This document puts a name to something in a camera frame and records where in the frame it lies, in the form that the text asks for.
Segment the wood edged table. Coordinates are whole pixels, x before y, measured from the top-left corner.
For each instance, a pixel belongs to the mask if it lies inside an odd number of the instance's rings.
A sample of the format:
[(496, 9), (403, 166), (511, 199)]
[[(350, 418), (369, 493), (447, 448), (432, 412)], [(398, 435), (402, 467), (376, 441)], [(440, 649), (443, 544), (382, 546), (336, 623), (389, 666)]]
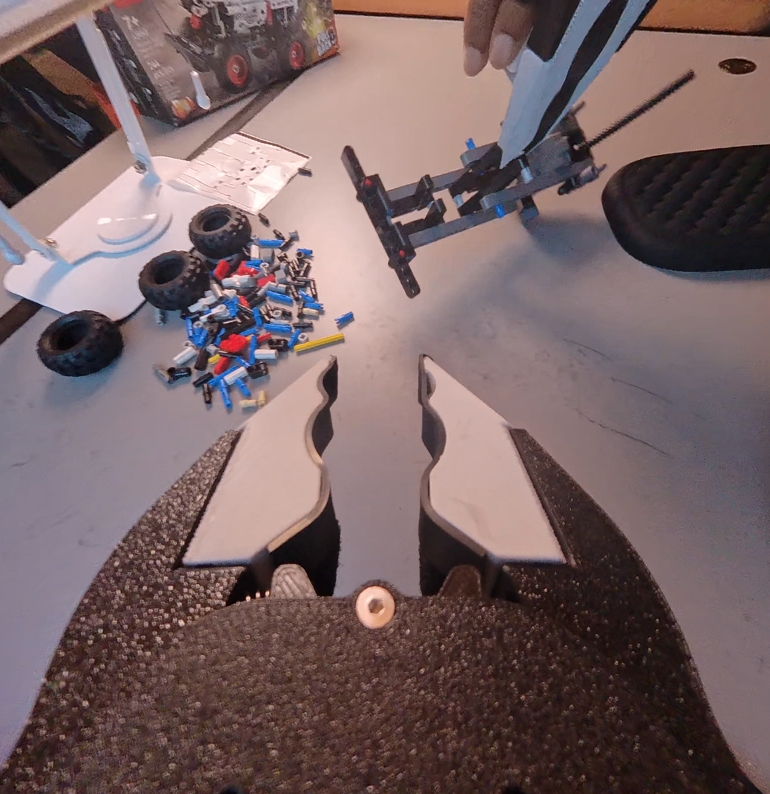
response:
[[(342, 13), (462, 19), (467, 1), (333, 1)], [(649, 29), (754, 34), (770, 26), (770, 1), (658, 1)]]

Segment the toy truck set box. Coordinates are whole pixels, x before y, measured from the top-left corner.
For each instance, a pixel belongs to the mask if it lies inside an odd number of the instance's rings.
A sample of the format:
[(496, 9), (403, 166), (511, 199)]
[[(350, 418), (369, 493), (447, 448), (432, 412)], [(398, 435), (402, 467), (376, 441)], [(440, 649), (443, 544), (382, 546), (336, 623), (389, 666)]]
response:
[(340, 51), (331, 1), (117, 1), (94, 17), (142, 115), (176, 126)]

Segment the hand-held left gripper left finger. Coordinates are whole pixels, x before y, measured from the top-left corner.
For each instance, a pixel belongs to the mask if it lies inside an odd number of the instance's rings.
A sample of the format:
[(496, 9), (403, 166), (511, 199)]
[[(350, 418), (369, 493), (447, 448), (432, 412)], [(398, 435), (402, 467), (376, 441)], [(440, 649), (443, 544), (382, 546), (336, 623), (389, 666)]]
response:
[(338, 361), (327, 356), (240, 428), (201, 509), (181, 563), (251, 563), (317, 519), (330, 496), (323, 456), (333, 436)]

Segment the white sticker sheet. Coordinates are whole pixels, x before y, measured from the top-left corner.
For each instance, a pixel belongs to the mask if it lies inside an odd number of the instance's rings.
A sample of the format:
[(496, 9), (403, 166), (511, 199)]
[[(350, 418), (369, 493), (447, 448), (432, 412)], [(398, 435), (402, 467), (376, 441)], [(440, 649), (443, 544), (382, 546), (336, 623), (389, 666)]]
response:
[(196, 155), (171, 185), (256, 214), (310, 161), (308, 155), (239, 132)]

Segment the pile of small brick parts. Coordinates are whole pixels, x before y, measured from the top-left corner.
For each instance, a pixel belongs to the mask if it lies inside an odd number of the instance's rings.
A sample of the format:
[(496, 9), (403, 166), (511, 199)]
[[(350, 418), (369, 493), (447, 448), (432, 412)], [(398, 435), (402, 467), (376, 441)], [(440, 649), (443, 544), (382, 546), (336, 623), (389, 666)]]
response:
[(240, 254), (218, 261), (195, 248), (185, 251), (204, 262), (210, 289), (183, 311), (149, 303), (159, 324), (178, 313), (183, 325), (183, 344), (172, 363), (154, 367), (161, 382), (187, 383), (206, 407), (218, 399), (231, 411), (241, 399), (264, 391), (271, 368), (297, 356), (296, 344), (342, 332), (317, 336), (324, 304), (311, 275), (313, 252), (299, 247), (290, 256), (293, 241), (276, 236), (259, 246), (252, 237)]

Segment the brick truck chassis model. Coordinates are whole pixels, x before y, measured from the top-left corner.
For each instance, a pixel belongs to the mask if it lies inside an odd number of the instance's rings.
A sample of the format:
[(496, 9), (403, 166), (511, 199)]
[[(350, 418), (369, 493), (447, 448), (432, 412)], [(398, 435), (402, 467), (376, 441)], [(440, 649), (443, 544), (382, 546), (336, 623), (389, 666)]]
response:
[(460, 157), (461, 168), (441, 175), (424, 175), (412, 184), (388, 189), (380, 175), (364, 172), (350, 145), (344, 147), (341, 161), (389, 266), (412, 299), (420, 292), (411, 268), (417, 249), (510, 213), (518, 213), (527, 222), (538, 215), (535, 194), (553, 188), (565, 195), (596, 181), (605, 167), (595, 163), (592, 148), (695, 77), (692, 70), (680, 75), (592, 140), (587, 139), (578, 124), (577, 114), (584, 102), (578, 103), (561, 117), (543, 141), (506, 165), (501, 165), (498, 143), (476, 147), (469, 140), (466, 152)]

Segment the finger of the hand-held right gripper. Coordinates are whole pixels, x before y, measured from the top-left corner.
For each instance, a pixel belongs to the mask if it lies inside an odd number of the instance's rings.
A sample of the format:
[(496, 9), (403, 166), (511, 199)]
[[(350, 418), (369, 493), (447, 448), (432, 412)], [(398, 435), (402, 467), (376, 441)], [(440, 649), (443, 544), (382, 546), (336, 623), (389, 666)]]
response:
[(650, 13), (655, 1), (581, 1), (551, 60), (537, 56), (537, 141), (543, 141)]
[(506, 68), (512, 90), (499, 136), (501, 167), (522, 160), (542, 142), (537, 141), (537, 71), (537, 55), (527, 48), (526, 41)]

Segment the white book stand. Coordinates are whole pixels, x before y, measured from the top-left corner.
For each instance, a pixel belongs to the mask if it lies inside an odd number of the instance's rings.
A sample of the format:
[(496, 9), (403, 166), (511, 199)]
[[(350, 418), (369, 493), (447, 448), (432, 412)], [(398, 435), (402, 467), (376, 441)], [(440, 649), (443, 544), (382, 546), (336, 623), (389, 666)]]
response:
[[(144, 253), (170, 229), (173, 193), (162, 182), (136, 111), (96, 24), (104, 2), (0, 2), (0, 65), (75, 24), (119, 119), (132, 167), (47, 237), (31, 232), (0, 199), (0, 251), (7, 292), (68, 313), (101, 311), (122, 319), (142, 303), (133, 280)], [(21, 252), (17, 240), (26, 247)]]

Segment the person's right hand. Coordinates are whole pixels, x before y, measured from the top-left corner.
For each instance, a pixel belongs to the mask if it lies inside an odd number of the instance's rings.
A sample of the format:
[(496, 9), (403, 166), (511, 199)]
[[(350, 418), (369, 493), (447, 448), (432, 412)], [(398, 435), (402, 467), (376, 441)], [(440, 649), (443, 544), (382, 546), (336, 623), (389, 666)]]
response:
[(522, 1), (469, 1), (463, 25), (463, 70), (469, 77), (486, 65), (502, 71), (526, 43), (534, 5)]

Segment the grey desk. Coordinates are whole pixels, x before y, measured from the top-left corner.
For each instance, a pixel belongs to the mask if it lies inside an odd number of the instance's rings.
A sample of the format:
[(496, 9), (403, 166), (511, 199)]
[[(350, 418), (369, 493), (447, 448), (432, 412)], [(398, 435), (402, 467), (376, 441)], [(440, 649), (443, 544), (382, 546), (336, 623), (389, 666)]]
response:
[[(697, 78), (596, 148), (601, 179), (421, 249), (405, 297), (340, 154), (394, 187), (492, 141), (501, 73), (467, 79), (458, 22), (336, 16), (341, 52), (302, 74), (247, 131), (311, 156), (267, 216), (316, 255), (346, 341), (273, 368), (271, 398), (339, 361), (326, 460), (342, 533), (337, 590), (384, 579), (418, 593), (417, 364), (426, 353), (527, 429), (608, 512), (658, 581), (716, 719), (770, 792), (770, 271), (683, 277), (643, 266), (609, 232), (601, 190), (657, 153), (770, 142), (770, 38), (634, 33), (587, 93), (595, 135), (688, 69)], [(744, 57), (751, 74), (718, 63)], [(0, 346), (0, 768), (63, 630), (114, 547), (241, 413), (216, 412), (154, 365), (183, 344), (144, 307), (108, 371), (48, 372), (43, 310)]]

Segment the black toy tire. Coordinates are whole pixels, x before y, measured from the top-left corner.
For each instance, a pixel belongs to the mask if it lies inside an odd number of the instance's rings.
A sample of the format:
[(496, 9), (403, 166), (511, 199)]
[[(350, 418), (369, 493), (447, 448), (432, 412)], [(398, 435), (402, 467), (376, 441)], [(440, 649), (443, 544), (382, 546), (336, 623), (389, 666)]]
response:
[(102, 313), (74, 311), (50, 323), (36, 351), (50, 371), (82, 377), (104, 370), (122, 353), (120, 325)]
[(229, 204), (215, 204), (197, 212), (188, 229), (193, 247), (213, 261), (240, 254), (251, 242), (247, 213)]
[(139, 273), (139, 290), (152, 306), (183, 311), (210, 289), (210, 273), (199, 256), (191, 252), (161, 253)]

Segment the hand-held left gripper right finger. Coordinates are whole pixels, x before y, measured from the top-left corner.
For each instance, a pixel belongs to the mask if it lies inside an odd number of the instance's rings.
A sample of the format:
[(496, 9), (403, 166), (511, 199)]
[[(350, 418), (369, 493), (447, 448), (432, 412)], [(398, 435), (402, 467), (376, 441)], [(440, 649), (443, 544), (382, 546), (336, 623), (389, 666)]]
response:
[(513, 437), (513, 427), (428, 355), (418, 365), (425, 517), (495, 564), (567, 557)]

